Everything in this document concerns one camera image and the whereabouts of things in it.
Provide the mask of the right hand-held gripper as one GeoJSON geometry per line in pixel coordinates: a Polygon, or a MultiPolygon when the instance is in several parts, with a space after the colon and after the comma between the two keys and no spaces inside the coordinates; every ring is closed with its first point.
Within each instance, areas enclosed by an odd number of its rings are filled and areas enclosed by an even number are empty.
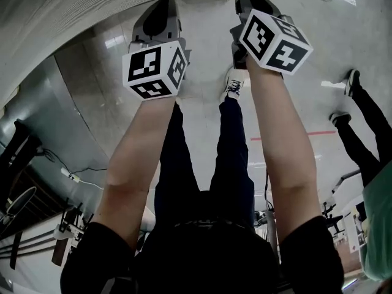
{"type": "Polygon", "coordinates": [[[258,66],[295,74],[304,64],[313,47],[304,32],[277,15],[270,0],[235,0],[240,24],[230,30],[233,36],[233,66],[246,68],[246,58],[252,57],[258,66]]]}

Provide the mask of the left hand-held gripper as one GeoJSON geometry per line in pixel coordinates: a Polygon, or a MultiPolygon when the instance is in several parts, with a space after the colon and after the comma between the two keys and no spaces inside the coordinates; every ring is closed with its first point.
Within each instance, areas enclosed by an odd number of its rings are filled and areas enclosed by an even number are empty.
{"type": "Polygon", "coordinates": [[[122,57],[122,84],[141,100],[177,96],[185,77],[190,51],[180,37],[175,0],[158,0],[137,20],[137,32],[122,57]],[[166,38],[158,39],[163,33],[166,38]]]}

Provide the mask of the person's right forearm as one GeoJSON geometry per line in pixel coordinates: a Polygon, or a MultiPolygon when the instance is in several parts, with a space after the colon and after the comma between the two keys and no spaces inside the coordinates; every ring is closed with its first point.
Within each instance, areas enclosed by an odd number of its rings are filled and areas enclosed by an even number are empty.
{"type": "Polygon", "coordinates": [[[281,75],[261,68],[250,56],[246,66],[271,183],[277,237],[283,241],[321,214],[314,152],[281,75]]]}

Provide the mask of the person's left forearm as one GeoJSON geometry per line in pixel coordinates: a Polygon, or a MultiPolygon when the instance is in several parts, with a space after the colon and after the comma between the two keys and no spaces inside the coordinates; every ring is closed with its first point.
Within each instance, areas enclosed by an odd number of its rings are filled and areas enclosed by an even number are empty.
{"type": "Polygon", "coordinates": [[[110,159],[102,199],[92,219],[113,230],[132,250],[175,100],[167,97],[141,103],[110,159]]]}

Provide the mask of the grey wooden desk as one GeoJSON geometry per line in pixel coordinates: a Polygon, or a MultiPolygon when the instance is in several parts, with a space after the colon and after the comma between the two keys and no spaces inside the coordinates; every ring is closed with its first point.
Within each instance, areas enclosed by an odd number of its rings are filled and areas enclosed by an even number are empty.
{"type": "Polygon", "coordinates": [[[0,0],[0,109],[29,73],[70,39],[150,1],[0,0]]]}

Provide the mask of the person's white sneaker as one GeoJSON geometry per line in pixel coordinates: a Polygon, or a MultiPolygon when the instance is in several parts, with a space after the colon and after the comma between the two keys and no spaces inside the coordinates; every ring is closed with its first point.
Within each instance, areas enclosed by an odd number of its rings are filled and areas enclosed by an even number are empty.
{"type": "Polygon", "coordinates": [[[225,75],[224,90],[220,97],[220,102],[226,98],[239,100],[241,89],[247,78],[247,71],[242,69],[229,68],[225,75]]]}

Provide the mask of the person's dark navy trousers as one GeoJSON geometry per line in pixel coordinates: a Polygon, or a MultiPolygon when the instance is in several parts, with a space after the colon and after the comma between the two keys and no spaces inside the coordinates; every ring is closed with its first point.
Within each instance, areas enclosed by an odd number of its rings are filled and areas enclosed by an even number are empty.
{"type": "Polygon", "coordinates": [[[176,225],[219,217],[253,227],[255,191],[247,172],[248,148],[241,108],[236,99],[226,97],[219,111],[215,171],[209,190],[200,191],[183,130],[183,113],[178,104],[174,105],[160,154],[160,175],[155,189],[158,223],[176,225]]]}

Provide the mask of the white power strip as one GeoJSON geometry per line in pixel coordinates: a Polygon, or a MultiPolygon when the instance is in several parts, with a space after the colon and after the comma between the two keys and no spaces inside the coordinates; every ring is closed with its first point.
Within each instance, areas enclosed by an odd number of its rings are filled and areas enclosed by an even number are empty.
{"type": "Polygon", "coordinates": [[[76,174],[71,173],[70,171],[68,171],[68,169],[66,169],[64,167],[61,168],[61,173],[64,176],[66,176],[68,179],[74,181],[75,183],[79,183],[80,182],[80,178],[76,174]]]}

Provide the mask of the black stool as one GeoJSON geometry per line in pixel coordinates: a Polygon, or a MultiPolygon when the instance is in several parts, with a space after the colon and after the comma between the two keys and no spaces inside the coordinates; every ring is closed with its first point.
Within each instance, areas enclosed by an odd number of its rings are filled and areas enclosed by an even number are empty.
{"type": "Polygon", "coordinates": [[[69,238],[71,233],[74,236],[76,234],[84,234],[87,226],[94,216],[94,213],[88,214],[88,217],[85,217],[82,206],[83,204],[80,203],[77,206],[70,206],[63,210],[61,221],[55,229],[55,233],[57,235],[62,238],[65,236],[69,238]]]}

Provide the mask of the black chair base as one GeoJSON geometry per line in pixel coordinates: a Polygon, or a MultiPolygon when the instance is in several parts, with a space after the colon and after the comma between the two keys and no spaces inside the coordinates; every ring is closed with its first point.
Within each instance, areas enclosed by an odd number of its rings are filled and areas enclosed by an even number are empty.
{"type": "Polygon", "coordinates": [[[336,204],[332,204],[327,206],[327,202],[323,202],[323,211],[322,214],[326,220],[326,226],[328,228],[334,228],[335,229],[335,233],[333,233],[333,236],[338,235],[342,232],[344,232],[344,229],[340,229],[338,226],[338,222],[343,220],[343,215],[338,215],[338,216],[334,216],[332,214],[333,209],[336,207],[336,204]]]}

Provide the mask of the white table with papers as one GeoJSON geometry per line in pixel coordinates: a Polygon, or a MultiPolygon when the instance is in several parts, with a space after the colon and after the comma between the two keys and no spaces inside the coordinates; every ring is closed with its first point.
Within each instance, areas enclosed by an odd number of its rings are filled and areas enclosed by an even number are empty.
{"type": "Polygon", "coordinates": [[[343,215],[344,232],[350,253],[360,249],[356,219],[356,206],[363,202],[363,182],[359,170],[343,175],[332,190],[336,204],[334,210],[343,215]]]}

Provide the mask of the person in black shirt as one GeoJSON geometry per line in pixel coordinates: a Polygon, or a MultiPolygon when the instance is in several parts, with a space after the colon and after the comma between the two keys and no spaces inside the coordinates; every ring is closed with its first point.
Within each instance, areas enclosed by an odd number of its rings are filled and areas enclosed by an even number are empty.
{"type": "Polygon", "coordinates": [[[62,294],[275,294],[283,274],[295,294],[342,294],[344,270],[323,217],[281,242],[281,259],[249,229],[215,221],[156,228],[134,254],[93,223],[61,273],[62,294]]]}

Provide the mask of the brown wooden board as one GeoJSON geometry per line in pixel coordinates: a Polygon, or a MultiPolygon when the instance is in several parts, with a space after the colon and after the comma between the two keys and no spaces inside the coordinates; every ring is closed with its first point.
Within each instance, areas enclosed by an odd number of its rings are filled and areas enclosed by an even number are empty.
{"type": "Polygon", "coordinates": [[[53,264],[59,267],[63,266],[63,261],[67,259],[71,242],[72,242],[71,238],[66,238],[62,240],[58,239],[56,241],[55,248],[53,250],[53,256],[51,259],[51,262],[53,264]]]}

